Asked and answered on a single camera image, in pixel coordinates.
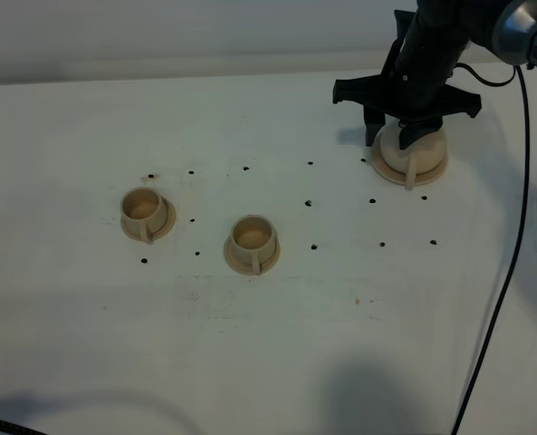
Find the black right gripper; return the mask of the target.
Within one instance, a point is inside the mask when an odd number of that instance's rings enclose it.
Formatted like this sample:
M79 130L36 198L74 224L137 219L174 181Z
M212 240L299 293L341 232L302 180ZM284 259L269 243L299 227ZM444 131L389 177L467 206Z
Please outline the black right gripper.
M363 107L365 145L372 146L385 125L385 115L397 118L399 148L439 131L441 117L465 113L475 117L481 97L447 85L469 42L466 32L451 25L433 28L419 12L396 10L397 39L381 73L338 80L332 102L355 102Z

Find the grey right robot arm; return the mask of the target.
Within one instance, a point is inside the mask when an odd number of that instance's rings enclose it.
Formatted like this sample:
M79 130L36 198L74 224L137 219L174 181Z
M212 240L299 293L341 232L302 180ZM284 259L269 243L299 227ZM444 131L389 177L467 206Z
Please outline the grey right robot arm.
M333 103L362 106L368 146L388 116L400 122L405 150L438 131L445 116L478 114L479 95L447 84L469 43L513 67L537 68L537 1L419 1L416 11L394 16L397 38L381 73L338 80L332 90Z

